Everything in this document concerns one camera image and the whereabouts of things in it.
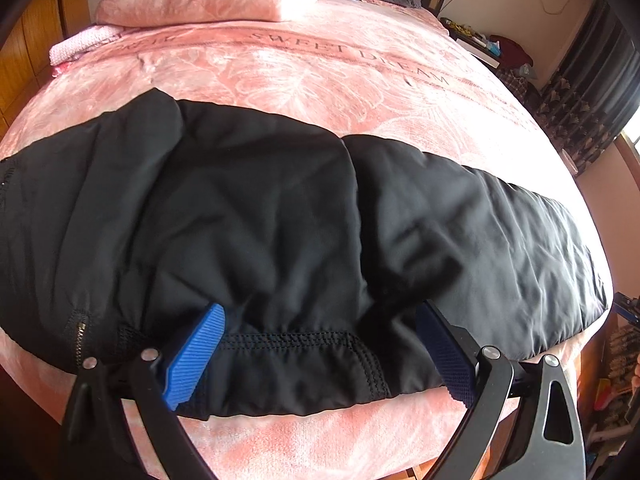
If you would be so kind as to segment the bedside table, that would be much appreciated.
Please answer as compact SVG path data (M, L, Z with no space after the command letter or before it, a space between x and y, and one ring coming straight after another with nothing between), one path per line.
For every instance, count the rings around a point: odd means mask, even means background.
M449 37L454 40L460 47L471 53L474 58L484 63L491 70L498 70L500 60L495 52L489 49L489 44L475 34L468 35L458 24L449 18L440 18L439 21L444 25Z

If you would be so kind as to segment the wooden wardrobe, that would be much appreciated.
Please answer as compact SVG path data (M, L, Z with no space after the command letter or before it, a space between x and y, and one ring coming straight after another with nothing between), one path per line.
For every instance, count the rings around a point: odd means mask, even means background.
M1 0L1 132L52 77L49 49L91 23L88 0Z

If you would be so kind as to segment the clothes pile on chair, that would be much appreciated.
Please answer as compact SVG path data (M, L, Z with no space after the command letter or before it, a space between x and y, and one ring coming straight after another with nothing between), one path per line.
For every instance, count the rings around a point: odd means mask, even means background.
M495 44L500 54L496 76L508 88L521 104L534 88L536 78L534 60L516 41L500 35L490 35L488 39Z

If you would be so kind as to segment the pink bed blanket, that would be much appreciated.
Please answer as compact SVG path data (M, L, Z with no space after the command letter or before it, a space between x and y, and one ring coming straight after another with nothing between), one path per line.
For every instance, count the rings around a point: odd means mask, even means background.
M3 156L159 88L256 108L336 134L384 136L561 202L613 290L582 194L534 118L431 16L320 0L306 20L138 30L85 54L4 130ZM444 389L308 417L190 420L225 479L374 479L442 450L463 413Z

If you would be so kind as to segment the dark patterned curtain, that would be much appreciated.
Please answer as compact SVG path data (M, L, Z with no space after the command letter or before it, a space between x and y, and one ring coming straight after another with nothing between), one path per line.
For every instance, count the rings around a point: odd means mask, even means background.
M542 92L535 119L582 174L639 108L639 43L596 0Z

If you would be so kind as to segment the black pants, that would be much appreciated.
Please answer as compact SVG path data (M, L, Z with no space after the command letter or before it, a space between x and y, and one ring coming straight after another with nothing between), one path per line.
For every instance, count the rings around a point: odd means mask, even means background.
M222 341L183 416L309 415L435 388L434 302L527 360L611 289L555 200L377 136L150 90L1 163L1 326L74 372Z

